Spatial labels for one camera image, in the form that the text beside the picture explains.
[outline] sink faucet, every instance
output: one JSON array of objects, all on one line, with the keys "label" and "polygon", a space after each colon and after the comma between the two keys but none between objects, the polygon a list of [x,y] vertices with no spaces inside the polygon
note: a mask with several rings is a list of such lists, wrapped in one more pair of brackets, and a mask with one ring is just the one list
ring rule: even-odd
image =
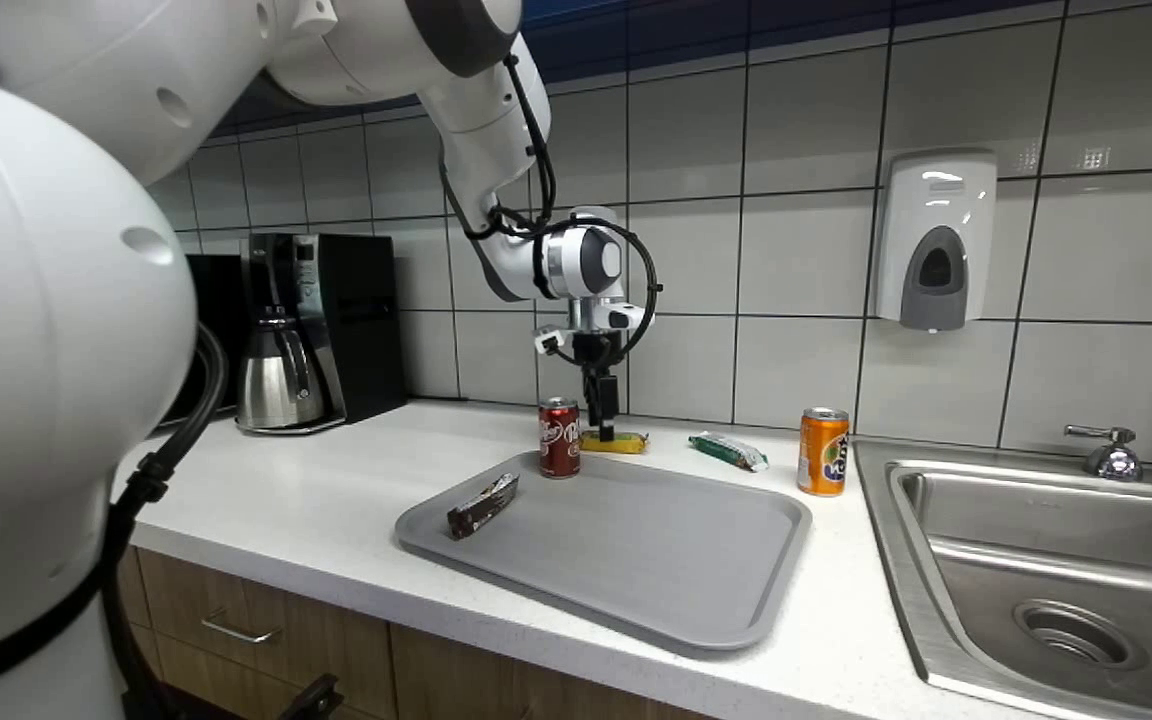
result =
[{"label": "sink faucet", "polygon": [[1105,438],[1105,448],[1094,448],[1085,464],[1085,473],[1090,477],[1106,477],[1106,481],[1142,481],[1142,464],[1138,456],[1127,448],[1134,438],[1132,428],[1064,428],[1064,434],[1081,434],[1081,438]]}]

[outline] white robot body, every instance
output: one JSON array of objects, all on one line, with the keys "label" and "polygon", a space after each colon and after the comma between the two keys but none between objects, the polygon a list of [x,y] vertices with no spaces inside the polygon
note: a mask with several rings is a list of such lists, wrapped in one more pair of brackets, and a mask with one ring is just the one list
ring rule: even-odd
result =
[{"label": "white robot body", "polygon": [[[92,567],[108,477],[173,404],[191,316],[179,243],[144,189],[0,91],[0,637]],[[99,630],[95,620],[88,609],[66,637]],[[0,716],[113,716],[108,700],[104,643],[60,640],[0,678]]]},{"label": "white robot body", "polygon": [[301,0],[0,2],[0,86],[76,122],[152,183],[206,141],[295,15]]}]

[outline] orange soda can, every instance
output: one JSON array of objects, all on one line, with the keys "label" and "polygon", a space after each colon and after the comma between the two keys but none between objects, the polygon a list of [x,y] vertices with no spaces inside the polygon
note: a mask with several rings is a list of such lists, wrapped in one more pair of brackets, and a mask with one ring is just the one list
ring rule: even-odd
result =
[{"label": "orange soda can", "polygon": [[800,490],[840,494],[849,481],[849,410],[809,409],[800,425]]}]

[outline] wall tile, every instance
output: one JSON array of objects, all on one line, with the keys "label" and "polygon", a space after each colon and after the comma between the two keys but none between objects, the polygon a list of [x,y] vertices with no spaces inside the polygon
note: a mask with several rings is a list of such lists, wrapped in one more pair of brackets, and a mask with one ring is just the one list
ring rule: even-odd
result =
[{"label": "wall tile", "polygon": [[1033,181],[999,183],[999,204],[990,214],[986,289],[978,316],[1012,319],[1021,301],[1021,269],[1033,227]]},{"label": "wall tile", "polygon": [[1012,323],[906,330],[873,319],[862,344],[860,431],[941,442],[995,442]]},{"label": "wall tile", "polygon": [[559,204],[622,198],[622,86],[552,101],[552,162]]},{"label": "wall tile", "polygon": [[245,183],[250,223],[305,223],[301,149],[290,131],[245,135]]},{"label": "wall tile", "polygon": [[740,313],[862,316],[873,192],[742,204]]},{"label": "wall tile", "polygon": [[443,219],[379,219],[375,234],[393,234],[399,308],[452,308]]},{"label": "wall tile", "polygon": [[1152,319],[1152,174],[1042,183],[1022,316]]},{"label": "wall tile", "polygon": [[855,410],[860,319],[740,319],[736,425],[800,428],[828,404]]},{"label": "wall tile", "polygon": [[439,135],[423,117],[365,122],[372,162],[372,214],[439,214]]},{"label": "wall tile", "polygon": [[742,50],[690,57],[676,65],[642,65],[642,68],[632,68],[628,79],[652,85],[652,79],[710,75],[710,71],[731,71],[731,68],[742,68]]},{"label": "wall tile", "polygon": [[245,162],[235,141],[205,143],[191,162],[191,204],[201,227],[238,227],[248,223]]},{"label": "wall tile", "polygon": [[1004,448],[1077,448],[1064,425],[1134,428],[1134,453],[1152,459],[1152,326],[1021,326]]},{"label": "wall tile", "polygon": [[600,71],[600,75],[572,75],[572,79],[547,85],[547,91],[557,101],[557,97],[622,86],[622,85],[628,85],[628,71]]},{"label": "wall tile", "polygon": [[751,68],[742,189],[866,189],[879,151],[879,101],[883,50]]},{"label": "wall tile", "polygon": [[372,214],[367,149],[359,122],[305,131],[301,171],[307,219]]},{"label": "wall tile", "polygon": [[415,394],[460,394],[452,313],[399,313],[402,367]]},{"label": "wall tile", "polygon": [[1152,169],[1152,6],[1069,23],[1049,171]]},{"label": "wall tile", "polygon": [[632,351],[632,410],[731,419],[731,316],[660,316]]},{"label": "wall tile", "polygon": [[632,85],[628,102],[632,198],[740,189],[742,71]]},{"label": "wall tile", "polygon": [[460,234],[460,223],[448,219],[448,250],[452,250],[452,303],[476,313],[532,313],[532,301],[500,301],[482,274],[482,265],[471,240]]},{"label": "wall tile", "polygon": [[[736,313],[736,198],[636,204],[632,232],[655,258],[660,313]],[[649,296],[639,258],[628,289],[632,301]]]},{"label": "wall tile", "polygon": [[457,313],[457,344],[469,400],[535,400],[532,313]]},{"label": "wall tile", "polygon": [[201,232],[174,232],[184,256],[205,256]]},{"label": "wall tile", "polygon": [[174,169],[173,174],[155,181],[146,194],[158,204],[173,227],[197,227],[188,169]]},{"label": "wall tile", "polygon": [[1056,23],[896,42],[883,161],[985,149],[999,174],[1033,174],[1053,60]]},{"label": "wall tile", "polygon": [[201,256],[248,256],[248,232],[201,232]]},{"label": "wall tile", "polygon": [[307,223],[307,232],[375,234],[372,219],[359,223]]}]

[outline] kitchen counter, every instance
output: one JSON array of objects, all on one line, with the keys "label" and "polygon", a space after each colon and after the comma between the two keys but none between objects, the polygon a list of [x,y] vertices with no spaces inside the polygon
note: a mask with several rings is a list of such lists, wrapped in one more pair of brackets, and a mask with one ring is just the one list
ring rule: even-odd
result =
[{"label": "kitchen counter", "polygon": [[690,453],[696,428],[632,428],[652,431],[649,456],[632,464],[755,483],[810,507],[804,555],[760,649],[725,660],[676,654],[397,546],[393,523],[402,507],[535,448],[535,415],[518,409],[418,400],[295,438],[250,438],[215,419],[166,501],[138,515],[136,545],[706,716],[1022,716],[916,678],[855,477],[843,494],[816,501],[791,489],[789,434],[725,428],[771,456],[748,477]]}]

